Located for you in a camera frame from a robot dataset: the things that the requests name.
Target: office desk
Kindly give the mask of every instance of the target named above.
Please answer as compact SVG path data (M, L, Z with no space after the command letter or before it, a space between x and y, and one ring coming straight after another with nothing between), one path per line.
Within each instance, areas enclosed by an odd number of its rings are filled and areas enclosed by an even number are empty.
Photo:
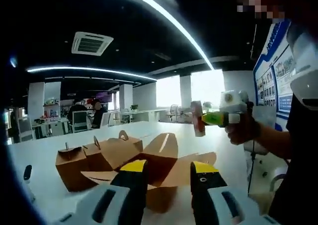
M70 193L66 190L55 168L57 150L65 148L65 142L69 143L70 148L92 143L93 136L100 141L118 137L121 130L125 130L129 136L141 138L144 147L160 133L175 133L179 157L196 152L214 151L217 154L215 167L224 180L229 185L241 188L247 193L246 159L243 146L230 144L224 129L206 127L206 136L199 138L194 136L193 125L136 122L8 146L18 176L23 176L23 171L28 164L32 165L30 187L36 197L35 206L47 220L53 221L67 212L75 211L77 201L87 193L87 191ZM174 205L165 214L154 214L145 209L142 224L194 225L190 187L178 188Z
M35 138L41 139L48 136L61 136L69 132L68 119L62 117L59 121L45 122L43 124L32 125L35 132Z
M130 119L133 116L134 122L146 121L146 122L158 122L160 119L160 112L166 111L166 109L154 109L154 110L141 110L135 112L119 112L119 115L129 115Z

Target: cardboard box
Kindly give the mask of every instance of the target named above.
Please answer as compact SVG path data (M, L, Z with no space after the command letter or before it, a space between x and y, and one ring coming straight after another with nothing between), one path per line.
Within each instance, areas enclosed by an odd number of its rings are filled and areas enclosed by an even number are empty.
M138 139L138 138L134 138L134 137L129 137L127 135L127 133L123 130L121 130L119 132L119 136L118 138L123 139L127 142L130 142L132 144L134 144L135 148L139 151L139 152L143 152L143 141Z
M81 171L88 170L86 156L81 147L71 149L67 147L65 150L59 150L55 166L70 192L82 191L95 185L81 174Z
M173 203L178 186L190 185L190 164L199 161L213 165L216 154L191 154L182 158L178 156L178 144L175 134L163 133L153 139L140 153L138 159L148 161L149 180L147 207L154 212L164 213ZM116 172L82 172L97 184L108 182Z
M135 158L140 149L142 151L143 144L141 140L128 137L125 131L121 131L118 138L102 142L94 137L94 143L83 148L89 165L88 171L113 171Z

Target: bulletin board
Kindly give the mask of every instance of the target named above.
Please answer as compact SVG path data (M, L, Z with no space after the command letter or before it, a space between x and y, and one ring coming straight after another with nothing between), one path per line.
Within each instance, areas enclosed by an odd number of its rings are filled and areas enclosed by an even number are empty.
M293 93L290 72L294 60L286 33L289 21L272 24L263 50L253 69L256 104L273 106L277 117L287 120Z
M273 67L271 66L262 76L264 106L276 107L276 83L274 78Z
M293 92L290 88L290 72L294 67L295 61L292 51L288 46L273 64L277 82L277 111L283 114L289 114L292 106Z

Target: potted plant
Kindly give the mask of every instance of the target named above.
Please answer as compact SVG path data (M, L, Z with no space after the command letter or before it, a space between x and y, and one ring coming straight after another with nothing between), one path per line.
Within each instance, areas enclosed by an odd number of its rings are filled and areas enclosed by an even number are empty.
M212 108L212 103L211 102L204 102L203 108L208 112Z
M130 106L130 110L132 110L133 112L136 112L138 109L138 104L135 104L135 105L131 105Z

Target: air conditioner vent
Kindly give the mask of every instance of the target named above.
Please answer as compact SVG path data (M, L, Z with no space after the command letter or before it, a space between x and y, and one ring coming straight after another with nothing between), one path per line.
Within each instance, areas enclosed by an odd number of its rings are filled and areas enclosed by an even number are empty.
M114 38L85 32L76 32L73 45L73 54L101 56Z

